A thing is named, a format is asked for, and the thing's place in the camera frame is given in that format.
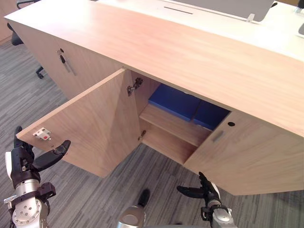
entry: blue box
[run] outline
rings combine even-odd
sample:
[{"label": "blue box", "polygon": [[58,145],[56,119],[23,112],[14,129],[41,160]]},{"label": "blue box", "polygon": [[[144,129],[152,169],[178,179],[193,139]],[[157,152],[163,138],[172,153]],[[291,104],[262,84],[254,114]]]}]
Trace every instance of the blue box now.
[{"label": "blue box", "polygon": [[193,121],[195,124],[213,131],[229,112],[229,110],[218,107],[207,101],[201,101]]},{"label": "blue box", "polygon": [[190,121],[195,115],[200,99],[161,84],[150,97],[149,103],[183,120]]}]

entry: chair wheel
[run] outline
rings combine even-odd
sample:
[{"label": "chair wheel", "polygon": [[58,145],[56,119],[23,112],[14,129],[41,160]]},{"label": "chair wheel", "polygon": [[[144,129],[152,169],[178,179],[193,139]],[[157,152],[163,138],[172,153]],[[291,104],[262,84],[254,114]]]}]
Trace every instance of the chair wheel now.
[{"label": "chair wheel", "polygon": [[37,73],[37,76],[38,76],[40,79],[43,79],[43,75],[42,75],[42,74]]}]

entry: cabinet shelf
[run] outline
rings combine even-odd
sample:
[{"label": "cabinet shelf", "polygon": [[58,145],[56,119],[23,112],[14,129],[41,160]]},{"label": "cabinet shelf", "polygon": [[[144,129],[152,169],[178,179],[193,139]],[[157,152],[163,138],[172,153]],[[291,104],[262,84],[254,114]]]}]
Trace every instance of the cabinet shelf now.
[{"label": "cabinet shelf", "polygon": [[149,123],[147,124],[149,128],[142,142],[177,163],[184,164],[197,149],[196,146],[179,139],[163,129]]},{"label": "cabinet shelf", "polygon": [[200,146],[212,132],[182,120],[152,104],[148,104],[139,117],[196,147]]}]

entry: door hinge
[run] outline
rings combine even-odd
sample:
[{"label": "door hinge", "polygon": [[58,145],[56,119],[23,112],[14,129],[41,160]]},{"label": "door hinge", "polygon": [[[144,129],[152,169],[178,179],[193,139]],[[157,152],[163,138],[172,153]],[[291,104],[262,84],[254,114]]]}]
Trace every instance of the door hinge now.
[{"label": "door hinge", "polygon": [[127,87],[128,96],[131,96],[131,94],[133,93],[133,91],[135,91],[136,89],[138,89],[141,86],[142,83],[143,83],[143,80],[140,77],[136,78],[134,85],[133,86],[129,85]]},{"label": "door hinge", "polygon": [[141,136],[138,137],[138,141],[140,141],[143,138],[143,136],[146,134],[146,132],[147,132],[146,130],[142,131]]}]

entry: round hole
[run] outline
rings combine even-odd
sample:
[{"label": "round hole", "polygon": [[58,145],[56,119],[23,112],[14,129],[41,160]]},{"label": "round hole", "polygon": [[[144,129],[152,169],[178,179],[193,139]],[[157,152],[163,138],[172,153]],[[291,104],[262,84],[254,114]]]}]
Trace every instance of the round hole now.
[{"label": "round hole", "polygon": [[235,126],[236,124],[235,124],[234,122],[229,122],[228,125],[229,125],[230,127],[233,127],[233,126]]}]

